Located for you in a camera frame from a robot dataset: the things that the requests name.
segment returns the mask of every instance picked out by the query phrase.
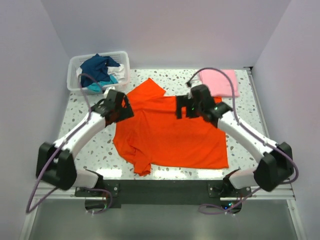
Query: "plastic basket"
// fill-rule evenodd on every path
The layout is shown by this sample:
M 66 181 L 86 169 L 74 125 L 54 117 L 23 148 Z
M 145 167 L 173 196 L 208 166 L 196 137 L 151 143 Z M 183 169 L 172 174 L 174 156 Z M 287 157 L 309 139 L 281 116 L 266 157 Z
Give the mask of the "plastic basket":
M 109 56 L 112 57 L 119 64 L 124 65 L 125 70 L 125 78 L 120 79 L 116 84 L 109 84 L 103 86 L 104 89 L 114 86 L 117 90 L 123 91 L 128 83 L 130 82 L 130 64 L 128 54 L 125 51 L 114 51 L 114 52 L 104 52 L 98 53 L 100 56 Z M 76 75 L 76 70 L 80 67 L 80 65 L 92 58 L 95 54 L 88 54 L 88 55 L 81 55 L 81 56 L 74 56 L 70 59 L 69 66 L 68 66 L 68 73 L 66 77 L 66 86 L 70 91 L 73 92 L 80 92 L 80 88 L 78 85 L 78 77 Z M 92 91 L 87 89 L 86 87 L 83 88 L 83 91 L 86 95 L 93 95 L 99 94 L 99 92 Z

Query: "folded pink cloth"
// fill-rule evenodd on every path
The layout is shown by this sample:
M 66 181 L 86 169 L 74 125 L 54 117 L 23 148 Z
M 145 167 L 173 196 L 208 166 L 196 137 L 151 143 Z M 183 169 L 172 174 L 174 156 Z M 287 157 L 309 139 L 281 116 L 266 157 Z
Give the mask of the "folded pink cloth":
M 222 70 L 231 79 L 234 94 L 239 97 L 238 81 L 234 70 Z M 213 97 L 232 97 L 229 81 L 221 73 L 213 70 L 203 70 L 199 73 L 199 79 L 207 85 Z

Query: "wall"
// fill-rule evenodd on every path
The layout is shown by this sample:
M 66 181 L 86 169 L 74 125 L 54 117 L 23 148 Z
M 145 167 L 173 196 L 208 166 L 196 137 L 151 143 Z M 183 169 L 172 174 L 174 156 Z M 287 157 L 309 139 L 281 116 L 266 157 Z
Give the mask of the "wall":
M 253 68 L 270 136 L 293 147 L 293 189 L 310 240 L 320 236 L 319 8 L 318 0 L 292 0 Z
M 69 58 L 39 0 L 0 2 L 0 235 L 18 239 L 38 149 L 58 134 Z
M 69 57 L 125 50 L 133 68 L 253 66 L 290 0 L 42 0 Z

